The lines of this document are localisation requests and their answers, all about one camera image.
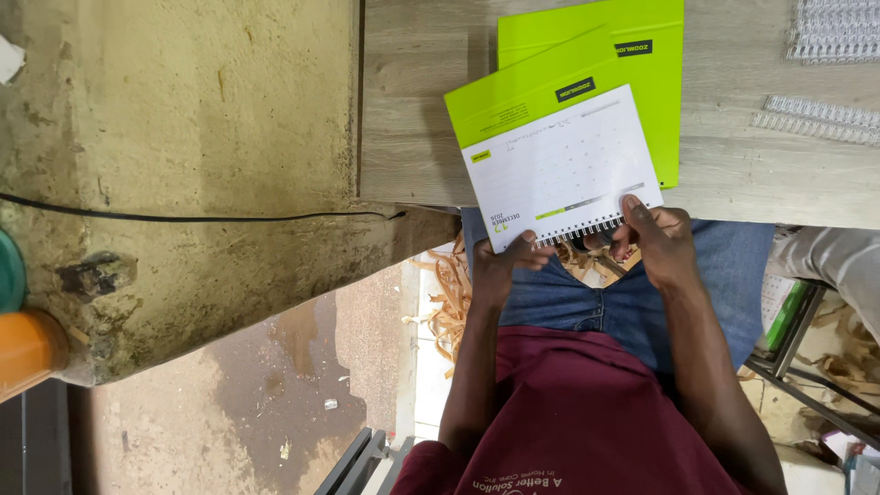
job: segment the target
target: black cable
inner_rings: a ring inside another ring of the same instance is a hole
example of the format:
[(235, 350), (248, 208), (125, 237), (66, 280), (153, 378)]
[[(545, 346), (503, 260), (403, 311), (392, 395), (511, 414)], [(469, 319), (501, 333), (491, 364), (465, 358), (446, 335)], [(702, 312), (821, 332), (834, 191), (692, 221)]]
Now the black cable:
[(379, 215), (387, 220), (394, 220), (405, 216), (405, 211), (398, 211), (394, 215), (387, 217), (377, 211), (329, 211), (324, 213), (308, 213), (306, 215), (294, 215), (293, 217), (160, 217), (158, 215), (137, 215), (135, 213), (112, 213), (111, 211), (93, 211), (83, 210), (81, 208), (70, 208), (69, 206), (58, 206), (56, 204), (41, 203), (23, 197), (0, 193), (0, 199), (10, 203), (20, 204), (22, 206), (30, 206), (31, 208), (39, 208), (40, 210), (54, 211), (56, 213), (65, 213), (67, 215), (77, 215), (79, 217), (93, 218), (110, 218), (113, 220), (133, 220), (136, 222), (165, 222), (171, 224), (194, 224), (194, 223), (217, 223), (217, 222), (290, 222), (291, 220), (302, 220), (305, 218), (315, 217), (354, 217), (355, 215)]

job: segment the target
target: concrete wall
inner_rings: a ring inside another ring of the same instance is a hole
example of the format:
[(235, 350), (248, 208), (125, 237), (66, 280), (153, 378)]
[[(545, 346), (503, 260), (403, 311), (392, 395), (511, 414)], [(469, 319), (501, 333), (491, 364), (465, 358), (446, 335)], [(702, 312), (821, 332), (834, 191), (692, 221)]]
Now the concrete wall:
[[(8, 0), (0, 33), (27, 64), (0, 87), (0, 189), (152, 215), (393, 214), (354, 199), (356, 19), (348, 0)], [(26, 304), (77, 337), (65, 378), (86, 384), (191, 351), (456, 229), (418, 209), (393, 221), (167, 224), (9, 203), (0, 226), (26, 259)]]

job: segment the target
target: wooden table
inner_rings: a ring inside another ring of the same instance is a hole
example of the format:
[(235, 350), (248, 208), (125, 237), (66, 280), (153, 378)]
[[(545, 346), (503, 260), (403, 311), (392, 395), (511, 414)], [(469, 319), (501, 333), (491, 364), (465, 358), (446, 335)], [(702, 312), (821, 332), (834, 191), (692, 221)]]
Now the wooden table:
[[(581, 2), (366, 0), (361, 196), (474, 206), (443, 94), (495, 70), (498, 17)], [(782, 60), (789, 0), (687, 0), (680, 185), (696, 218), (880, 228), (880, 148), (749, 127), (771, 94), (880, 111), (880, 63)]]

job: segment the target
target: hand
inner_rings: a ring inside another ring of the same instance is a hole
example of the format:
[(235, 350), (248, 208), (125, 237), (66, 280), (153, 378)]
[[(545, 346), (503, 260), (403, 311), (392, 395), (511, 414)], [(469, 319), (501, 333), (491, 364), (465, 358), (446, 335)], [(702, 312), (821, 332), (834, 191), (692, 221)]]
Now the hand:
[(614, 233), (611, 254), (618, 258), (636, 244), (648, 280), (661, 293), (699, 287), (700, 269), (691, 235), (691, 217), (679, 208), (648, 209), (635, 197), (623, 198), (623, 216), (627, 219)]
[(527, 230), (520, 234), (503, 253), (492, 252), (489, 239), (473, 246), (473, 299), (471, 307), (484, 306), (501, 309), (513, 284), (513, 269), (527, 268), (538, 271), (556, 254), (552, 246), (532, 250), (535, 232)]

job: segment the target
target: maroon t-shirt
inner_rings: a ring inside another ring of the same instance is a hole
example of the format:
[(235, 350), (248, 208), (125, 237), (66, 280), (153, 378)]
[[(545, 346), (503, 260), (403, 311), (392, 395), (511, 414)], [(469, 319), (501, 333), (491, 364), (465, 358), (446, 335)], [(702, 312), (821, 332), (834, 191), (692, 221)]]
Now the maroon t-shirt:
[(423, 441), (392, 495), (744, 492), (606, 334), (502, 327), (497, 379), (504, 405), (473, 458)]

